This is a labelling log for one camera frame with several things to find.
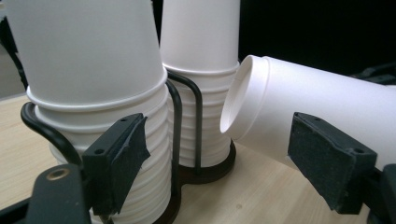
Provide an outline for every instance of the cup rim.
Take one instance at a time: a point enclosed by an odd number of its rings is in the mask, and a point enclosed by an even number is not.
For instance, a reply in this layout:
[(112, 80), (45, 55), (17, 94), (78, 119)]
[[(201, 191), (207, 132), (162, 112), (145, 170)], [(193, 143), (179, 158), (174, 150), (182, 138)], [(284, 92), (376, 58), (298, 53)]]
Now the cup rim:
[(94, 105), (64, 105), (64, 104), (50, 103), (50, 102), (47, 102), (47, 101), (44, 101), (44, 100), (41, 100), (41, 99), (35, 97), (32, 94), (30, 87), (27, 88), (26, 94), (27, 94), (28, 98), (35, 105), (38, 105), (40, 107), (43, 107), (43, 108), (46, 108), (49, 110), (62, 111), (62, 112), (90, 112), (90, 111), (111, 109), (114, 107), (129, 105), (129, 104), (132, 104), (133, 102), (138, 102), (138, 101), (144, 100), (144, 99), (150, 97), (151, 95), (153, 95), (155, 92), (159, 91), (160, 88), (165, 84), (166, 79), (167, 79), (167, 72), (166, 72), (166, 69), (163, 67), (163, 77), (150, 90), (140, 92), (139, 94), (134, 95), (132, 97), (116, 100), (113, 102), (94, 104)]
[(231, 68), (226, 68), (223, 70), (213, 70), (213, 71), (187, 70), (187, 69), (183, 69), (183, 68), (174, 67), (174, 66), (172, 66), (170, 64), (166, 64), (166, 63), (163, 63), (163, 66), (170, 72), (174, 72), (178, 75), (184, 74), (187, 76), (228, 76), (228, 75), (234, 73), (238, 69), (239, 62), (236, 62), (236, 64)]
[(220, 131), (237, 140), (259, 113), (270, 64), (266, 57), (249, 55), (242, 61), (221, 112)]

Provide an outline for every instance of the table surface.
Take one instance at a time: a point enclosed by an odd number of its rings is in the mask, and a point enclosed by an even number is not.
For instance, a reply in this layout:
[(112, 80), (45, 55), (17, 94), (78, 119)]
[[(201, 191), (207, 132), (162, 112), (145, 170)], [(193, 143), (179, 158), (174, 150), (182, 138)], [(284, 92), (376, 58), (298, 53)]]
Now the table surface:
[[(30, 197), (35, 178), (56, 165), (47, 140), (20, 111), (28, 99), (0, 102), (0, 209)], [(298, 171), (236, 145), (233, 170), (205, 185), (185, 185), (174, 223), (366, 223), (369, 209), (338, 215)]]

